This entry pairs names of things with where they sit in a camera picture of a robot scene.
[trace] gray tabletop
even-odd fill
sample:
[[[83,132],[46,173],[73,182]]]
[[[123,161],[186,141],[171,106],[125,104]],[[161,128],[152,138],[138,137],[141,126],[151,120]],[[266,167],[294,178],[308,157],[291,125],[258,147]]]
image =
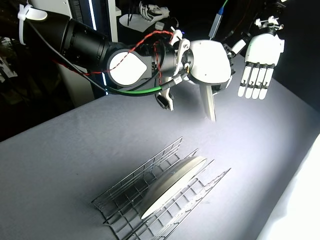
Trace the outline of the gray tabletop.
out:
[[[0,144],[1,240],[109,240],[91,200],[183,136],[216,159],[212,175],[232,168],[170,239],[256,239],[320,132],[320,116],[276,81],[265,100],[237,96],[243,58],[215,98],[217,123],[199,88],[172,89],[174,111],[154,96],[109,95]]]

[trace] led light strip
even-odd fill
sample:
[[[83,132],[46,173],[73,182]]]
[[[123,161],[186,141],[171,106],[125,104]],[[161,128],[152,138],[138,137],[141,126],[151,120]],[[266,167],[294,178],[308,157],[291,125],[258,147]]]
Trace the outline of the led light strip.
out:
[[[91,14],[91,21],[92,21],[92,26],[94,30],[97,30],[97,26],[96,26],[96,19],[95,19],[95,13],[94,13],[94,7],[92,5],[92,0],[88,0],[89,1],[89,8],[90,8],[90,14]],[[103,78],[103,84],[105,86],[107,86],[107,81],[106,81],[106,76],[104,73],[101,74],[102,78]]]

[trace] metal wire basket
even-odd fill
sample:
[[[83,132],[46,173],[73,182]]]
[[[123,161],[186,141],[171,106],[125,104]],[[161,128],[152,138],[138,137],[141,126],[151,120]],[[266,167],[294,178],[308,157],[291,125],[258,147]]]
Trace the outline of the metal wire basket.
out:
[[[204,184],[200,176],[214,162],[210,161],[173,199],[142,220],[138,213],[139,203],[149,186],[181,160],[177,152],[182,139],[180,137],[174,141],[92,201],[102,213],[104,224],[110,227],[117,240],[167,239],[230,170]],[[195,149],[186,158],[194,156],[197,151]]]

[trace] white plate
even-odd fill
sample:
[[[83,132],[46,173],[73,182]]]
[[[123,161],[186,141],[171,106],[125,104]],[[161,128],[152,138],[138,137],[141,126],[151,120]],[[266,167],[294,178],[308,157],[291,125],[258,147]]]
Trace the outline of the white plate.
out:
[[[188,182],[206,163],[202,156],[188,157],[177,165],[170,167],[155,183],[151,185],[140,205],[141,219],[145,219],[170,201],[184,189]]]

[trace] metal frame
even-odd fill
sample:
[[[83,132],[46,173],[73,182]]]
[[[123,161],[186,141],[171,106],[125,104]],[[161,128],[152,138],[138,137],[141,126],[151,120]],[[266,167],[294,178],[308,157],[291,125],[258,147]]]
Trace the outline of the metal frame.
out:
[[[201,181],[201,174],[212,165],[210,161],[173,199],[148,218],[141,220],[139,203],[147,189],[165,171],[181,158],[177,152],[182,137],[137,168],[92,201],[102,213],[105,222],[117,240],[164,240],[191,213],[201,200],[230,170],[226,170],[209,183]],[[186,158],[192,157],[198,149]]]

